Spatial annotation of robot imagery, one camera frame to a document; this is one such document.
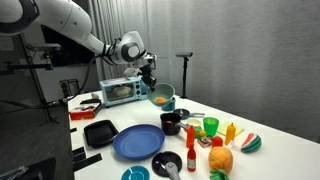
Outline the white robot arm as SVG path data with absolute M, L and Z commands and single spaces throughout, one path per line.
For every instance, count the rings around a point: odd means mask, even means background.
M 92 34 L 90 16 L 72 0 L 0 0 L 1 36 L 18 35 L 33 23 L 64 35 L 111 65 L 133 63 L 135 67 L 125 74 L 140 76 L 149 88 L 155 86 L 150 65 L 156 56 L 146 51 L 137 31 L 129 31 L 119 43 L 108 45 Z

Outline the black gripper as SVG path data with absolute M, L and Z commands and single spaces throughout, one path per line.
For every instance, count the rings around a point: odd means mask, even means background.
M 150 65 L 145 65 L 140 68 L 140 76 L 145 85 L 147 85 L 151 90 L 154 90 L 156 84 L 156 79 L 152 76 L 152 68 Z

